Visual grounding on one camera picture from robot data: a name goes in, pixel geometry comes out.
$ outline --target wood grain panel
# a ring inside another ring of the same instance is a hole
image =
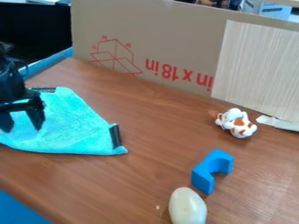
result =
[[[299,122],[299,32],[227,21],[212,97]]]
[[[68,59],[29,81],[73,89],[109,122],[120,124],[128,155],[46,155],[0,146],[0,188],[54,223],[170,223],[174,189],[212,148],[234,156],[217,175],[208,224],[298,223],[298,135],[259,125],[235,139],[211,110],[232,107]],[[260,114],[248,111],[251,118]]]

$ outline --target blue block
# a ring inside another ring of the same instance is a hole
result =
[[[221,149],[212,150],[191,173],[191,183],[205,194],[211,194],[214,187],[212,173],[231,173],[233,170],[233,157]]]

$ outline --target blue floor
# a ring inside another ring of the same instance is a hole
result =
[[[1,224],[50,224],[51,222],[0,190]]]

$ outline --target light wood board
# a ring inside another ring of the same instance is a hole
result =
[[[299,121],[299,32],[227,21],[212,97]]]

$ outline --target cardboard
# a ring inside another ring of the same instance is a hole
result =
[[[169,0],[73,0],[73,55],[211,96],[226,21],[299,31],[299,24]]]

